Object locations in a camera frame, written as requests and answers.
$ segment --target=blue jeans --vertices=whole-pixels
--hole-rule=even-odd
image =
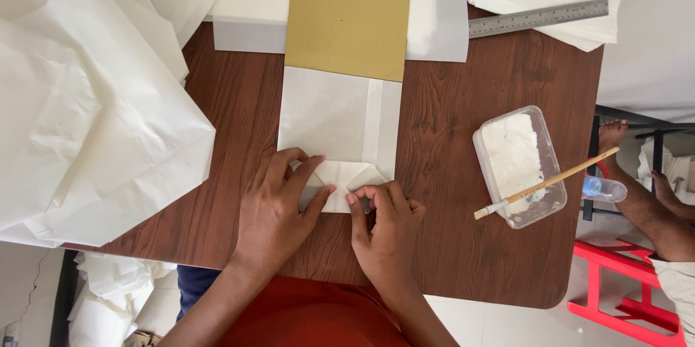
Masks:
[[[178,322],[198,302],[200,297],[203,297],[203,294],[210,288],[221,271],[179,264],[177,272],[178,289],[181,291],[181,311],[176,316]]]

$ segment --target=person's hand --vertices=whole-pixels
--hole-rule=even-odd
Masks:
[[[274,274],[307,239],[328,196],[329,185],[318,191],[303,212],[297,210],[308,178],[325,156],[309,157],[298,147],[280,150],[261,161],[251,178],[239,210],[239,237],[233,259]],[[295,172],[289,164],[302,162]]]
[[[367,218],[360,199],[369,198],[377,210],[377,223],[367,231]],[[352,213],[352,249],[367,278],[380,293],[384,289],[413,286],[415,237],[425,217],[425,207],[406,199],[397,182],[363,186],[345,200]]]

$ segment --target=plastic bottle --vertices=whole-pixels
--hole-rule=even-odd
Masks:
[[[582,188],[582,199],[617,203],[625,200],[628,189],[621,182],[586,175]]]

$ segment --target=red plastic stool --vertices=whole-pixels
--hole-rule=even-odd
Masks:
[[[574,254],[589,262],[589,297],[585,307],[568,302],[567,310],[652,346],[685,347],[683,329],[678,315],[651,303],[651,288],[661,289],[654,272],[654,266],[647,258],[654,251],[627,241],[619,241],[622,245],[613,247],[599,247],[581,240],[574,242]],[[619,252],[634,254],[639,256],[641,260],[633,259]],[[601,267],[627,275],[642,283],[641,302],[623,298],[623,303],[616,307],[626,316],[611,316],[598,308],[598,289],[601,282],[599,271]],[[629,323],[628,320],[644,320],[675,333],[675,335],[660,334],[637,324]]]

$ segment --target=white glue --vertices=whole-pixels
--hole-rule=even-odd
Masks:
[[[482,140],[502,198],[543,182],[538,136],[528,114],[517,113],[488,124],[482,129]],[[545,194],[545,189],[537,191],[506,206],[505,211],[509,215],[524,212]]]

